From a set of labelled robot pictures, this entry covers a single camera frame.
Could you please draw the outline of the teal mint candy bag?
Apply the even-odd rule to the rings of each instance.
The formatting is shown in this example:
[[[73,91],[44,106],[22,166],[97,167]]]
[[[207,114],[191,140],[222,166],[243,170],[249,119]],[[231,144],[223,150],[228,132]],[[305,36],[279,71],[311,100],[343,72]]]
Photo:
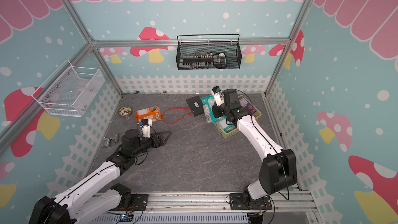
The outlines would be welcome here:
[[[225,133],[229,133],[236,129],[235,125],[231,122],[228,122],[227,119],[223,119],[216,123],[217,127],[222,129]]]

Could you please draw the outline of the orange candy bag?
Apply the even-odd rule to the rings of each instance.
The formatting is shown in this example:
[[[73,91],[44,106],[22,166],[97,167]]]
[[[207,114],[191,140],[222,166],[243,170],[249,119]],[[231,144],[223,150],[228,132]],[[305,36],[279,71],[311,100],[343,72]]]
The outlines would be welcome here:
[[[161,109],[159,106],[149,107],[142,110],[137,110],[136,112],[137,124],[141,125],[142,120],[152,120],[152,122],[161,121]]]

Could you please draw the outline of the purple candy bag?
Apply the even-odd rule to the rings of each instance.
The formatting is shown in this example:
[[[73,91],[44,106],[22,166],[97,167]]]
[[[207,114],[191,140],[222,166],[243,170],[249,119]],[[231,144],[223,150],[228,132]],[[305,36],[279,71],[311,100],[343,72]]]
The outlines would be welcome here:
[[[254,116],[255,118],[257,117],[258,110],[253,105],[251,105],[244,96],[241,95],[239,97],[239,102],[241,106],[247,110],[249,115]]]

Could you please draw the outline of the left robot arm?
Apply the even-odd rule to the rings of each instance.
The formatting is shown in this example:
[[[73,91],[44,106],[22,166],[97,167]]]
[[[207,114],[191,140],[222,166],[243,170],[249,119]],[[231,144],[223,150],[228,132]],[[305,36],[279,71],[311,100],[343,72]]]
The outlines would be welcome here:
[[[127,130],[114,153],[94,172],[55,197],[44,196],[39,199],[29,222],[87,224],[112,209],[133,213],[138,209],[138,201],[128,187],[115,184],[99,197],[95,197],[95,194],[131,166],[138,166],[139,156],[148,155],[152,149],[164,146],[171,134],[169,131],[141,136],[137,129]]]

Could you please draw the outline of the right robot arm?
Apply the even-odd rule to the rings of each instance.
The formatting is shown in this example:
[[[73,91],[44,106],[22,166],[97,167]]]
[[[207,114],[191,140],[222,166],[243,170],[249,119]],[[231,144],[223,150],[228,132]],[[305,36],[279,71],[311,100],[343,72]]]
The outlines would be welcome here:
[[[215,103],[212,113],[216,118],[226,117],[248,139],[258,153],[262,165],[258,179],[247,186],[249,200],[258,200],[297,183],[296,156],[291,149],[283,149],[258,124],[253,114],[243,107],[235,89],[222,91],[213,87]]]

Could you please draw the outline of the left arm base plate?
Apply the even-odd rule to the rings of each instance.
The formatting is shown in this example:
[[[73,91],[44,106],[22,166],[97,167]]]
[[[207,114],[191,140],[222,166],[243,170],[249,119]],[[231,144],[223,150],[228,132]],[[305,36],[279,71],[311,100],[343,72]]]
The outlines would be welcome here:
[[[123,196],[119,205],[111,208],[111,211],[145,211],[148,198],[148,194],[130,194],[129,196]]]

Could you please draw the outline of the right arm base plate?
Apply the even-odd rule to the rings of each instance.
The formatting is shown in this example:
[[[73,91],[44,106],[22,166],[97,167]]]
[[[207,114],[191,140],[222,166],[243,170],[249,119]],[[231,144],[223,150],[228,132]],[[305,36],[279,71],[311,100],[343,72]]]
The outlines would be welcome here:
[[[273,208],[269,196],[254,200],[247,192],[231,193],[226,197],[226,202],[230,205],[231,210],[267,211]]]

